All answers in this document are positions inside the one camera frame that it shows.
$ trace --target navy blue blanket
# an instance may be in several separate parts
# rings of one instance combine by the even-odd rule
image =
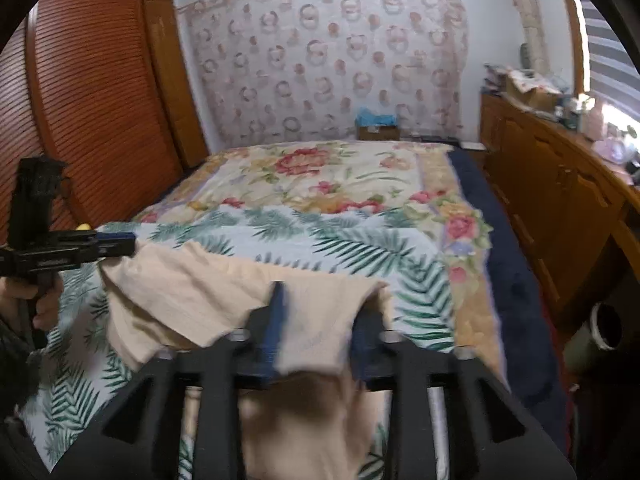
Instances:
[[[487,271],[495,309],[502,324],[502,344],[511,391],[566,453],[567,397],[558,359],[543,315],[540,288],[520,250],[502,205],[470,155],[455,149],[449,158],[466,200],[482,211],[494,230]]]

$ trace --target bed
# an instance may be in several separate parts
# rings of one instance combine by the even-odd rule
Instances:
[[[394,295],[396,330],[434,350],[474,346],[565,448],[566,397],[538,285],[487,182],[460,150],[343,141],[236,148],[209,157],[132,222],[102,229],[133,230],[172,247],[197,240],[210,252],[265,263],[379,276]],[[408,276],[407,258],[424,272]],[[131,375],[107,342],[108,303],[95,264],[64,279],[40,390],[22,410],[49,468]],[[361,478],[382,474],[385,438],[381,422]],[[191,453],[183,439],[185,479]]]

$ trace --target window blind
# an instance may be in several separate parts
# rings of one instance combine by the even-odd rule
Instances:
[[[590,0],[580,0],[586,22],[591,94],[640,121],[640,74],[625,47]]]

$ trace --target bottle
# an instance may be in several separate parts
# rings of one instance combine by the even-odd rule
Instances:
[[[584,115],[584,136],[594,142],[606,137],[606,122],[602,111],[605,104],[604,100],[596,98],[595,106]]]

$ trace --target floral wallpaper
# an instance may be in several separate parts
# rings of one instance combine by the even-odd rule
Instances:
[[[351,137],[362,106],[457,133],[461,0],[200,0],[183,12],[228,148]]]

